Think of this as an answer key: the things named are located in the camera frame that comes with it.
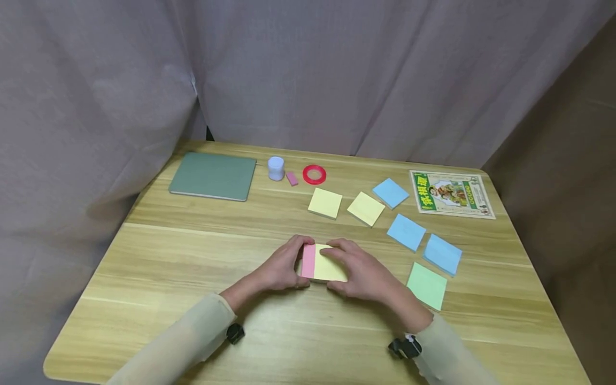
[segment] red tape roll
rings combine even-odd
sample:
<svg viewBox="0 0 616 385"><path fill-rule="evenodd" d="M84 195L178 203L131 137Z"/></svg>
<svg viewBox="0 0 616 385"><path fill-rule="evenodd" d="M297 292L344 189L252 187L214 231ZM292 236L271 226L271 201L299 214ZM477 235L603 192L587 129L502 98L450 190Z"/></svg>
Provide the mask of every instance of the red tape roll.
<svg viewBox="0 0 616 385"><path fill-rule="evenodd" d="M311 171L320 172L321 177L319 179L313 179L309 177L308 173ZM325 169L319 166L318 164L309 164L308 166L306 166L304 168L304 172L302 173L302 175L304 176L304 180L306 181L306 183L314 184L314 185L323 183L325 181L325 178L327 177L327 173L325 172Z"/></svg>

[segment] sleeve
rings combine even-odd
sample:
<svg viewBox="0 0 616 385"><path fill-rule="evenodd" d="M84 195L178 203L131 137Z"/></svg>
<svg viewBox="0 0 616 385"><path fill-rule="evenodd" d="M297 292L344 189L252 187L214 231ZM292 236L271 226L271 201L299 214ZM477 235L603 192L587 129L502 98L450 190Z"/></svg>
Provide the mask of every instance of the sleeve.
<svg viewBox="0 0 616 385"><path fill-rule="evenodd" d="M416 338L422 352L414 360L430 385L498 384L440 315L434 314L434 321Z"/></svg>
<svg viewBox="0 0 616 385"><path fill-rule="evenodd" d="M235 314L223 297L206 296L141 349L107 384L174 383L188 368L218 349L234 320Z"/></svg>

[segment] notebook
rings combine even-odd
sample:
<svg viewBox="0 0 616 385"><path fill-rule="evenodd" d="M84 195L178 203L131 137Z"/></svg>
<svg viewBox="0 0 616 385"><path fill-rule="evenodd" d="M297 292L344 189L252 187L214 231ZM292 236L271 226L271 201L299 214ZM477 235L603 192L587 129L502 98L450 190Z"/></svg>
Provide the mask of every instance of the notebook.
<svg viewBox="0 0 616 385"><path fill-rule="evenodd" d="M246 201L256 159L188 152L169 185L173 194Z"/></svg>

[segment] wooden table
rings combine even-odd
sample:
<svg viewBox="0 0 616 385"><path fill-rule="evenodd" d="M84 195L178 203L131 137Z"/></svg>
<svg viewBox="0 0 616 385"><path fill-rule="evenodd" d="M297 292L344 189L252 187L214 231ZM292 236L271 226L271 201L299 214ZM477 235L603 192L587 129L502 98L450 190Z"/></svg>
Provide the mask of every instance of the wooden table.
<svg viewBox="0 0 616 385"><path fill-rule="evenodd" d="M186 151L257 159L247 202L173 195L168 186ZM338 220L308 212L314 186L267 178L280 155L301 175L325 167L321 186L344 195ZM374 228L346 212L359 193L387 177L411 192L409 169L483 175L495 221L419 214L415 199L385 209ZM140 194L44 363L54 379L101 383L206 293L220 292L255 269L292 234L317 242L346 237L405 282L415 254L386 235L402 213L464 252L441 315L503 384L588 384L492 181L475 169L214 142L180 144ZM431 265L422 262L432 270ZM342 300L324 285L259 298L240 315L246 337L219 349L181 383L414 384L416 368L386 346L402 332L386 309Z"/></svg>

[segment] white bottle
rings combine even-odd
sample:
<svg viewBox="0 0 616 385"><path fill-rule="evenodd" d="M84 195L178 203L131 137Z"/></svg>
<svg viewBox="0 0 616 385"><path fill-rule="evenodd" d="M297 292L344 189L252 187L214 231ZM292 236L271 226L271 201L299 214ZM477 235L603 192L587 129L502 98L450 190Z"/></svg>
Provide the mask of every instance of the white bottle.
<svg viewBox="0 0 616 385"><path fill-rule="evenodd" d="M285 177L285 161L279 156L272 156L267 161L267 168L269 168L269 177L272 180L282 180Z"/></svg>

